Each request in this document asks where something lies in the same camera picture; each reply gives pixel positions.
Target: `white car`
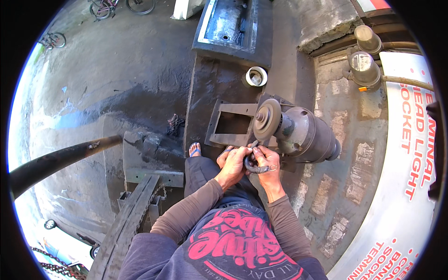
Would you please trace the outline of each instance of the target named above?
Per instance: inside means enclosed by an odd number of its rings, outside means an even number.
[[[90,270],[93,259],[99,251],[99,245],[88,245],[81,240],[73,238],[57,227],[54,220],[41,220],[43,231],[43,246],[51,255],[59,258],[67,265],[87,272]]]

